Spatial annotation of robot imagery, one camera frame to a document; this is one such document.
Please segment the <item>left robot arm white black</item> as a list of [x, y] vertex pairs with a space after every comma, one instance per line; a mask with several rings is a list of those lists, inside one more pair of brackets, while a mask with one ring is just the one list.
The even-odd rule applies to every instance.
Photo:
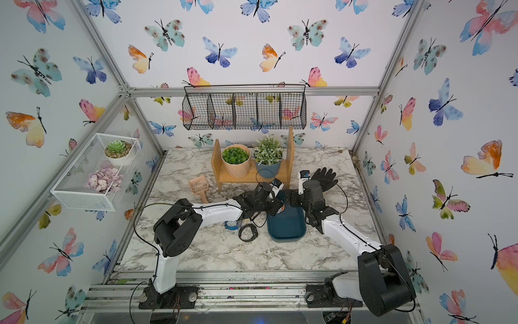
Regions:
[[238, 222], [259, 213], [275, 215], [283, 202], [277, 198], [283, 183], [274, 179], [261, 182], [253, 191], [244, 192], [225, 202], [192, 204], [183, 198], [155, 223], [154, 243], [158, 260], [154, 278], [145, 287], [139, 309], [175, 309], [181, 306], [181, 292], [177, 288], [180, 255], [190, 247], [199, 229], [213, 224]]

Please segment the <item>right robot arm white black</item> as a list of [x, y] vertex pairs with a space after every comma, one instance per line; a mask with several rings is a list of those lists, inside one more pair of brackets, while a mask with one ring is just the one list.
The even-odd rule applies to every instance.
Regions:
[[302, 208], [311, 226], [357, 257], [356, 279], [343, 274], [331, 280], [338, 297], [362, 301], [377, 317], [394, 310], [405, 312], [403, 306], [408, 303], [417, 306], [401, 251], [393, 244], [372, 240], [343, 220], [338, 210], [327, 205], [319, 181], [305, 181], [301, 191], [287, 190], [285, 202]]

